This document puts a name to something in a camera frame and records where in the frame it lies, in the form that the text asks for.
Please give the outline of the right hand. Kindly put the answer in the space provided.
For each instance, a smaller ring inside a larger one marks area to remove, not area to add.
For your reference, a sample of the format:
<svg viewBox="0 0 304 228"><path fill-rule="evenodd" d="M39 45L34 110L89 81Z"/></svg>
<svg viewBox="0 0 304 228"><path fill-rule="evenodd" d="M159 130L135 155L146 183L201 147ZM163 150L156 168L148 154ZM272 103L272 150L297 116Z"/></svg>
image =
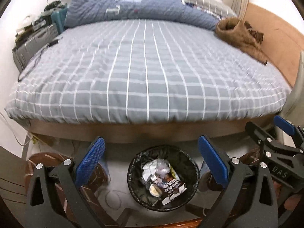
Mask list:
<svg viewBox="0 0 304 228"><path fill-rule="evenodd" d="M284 207L288 211L293 211L302 198L302 194L295 194L290 196L284 203Z"/></svg>

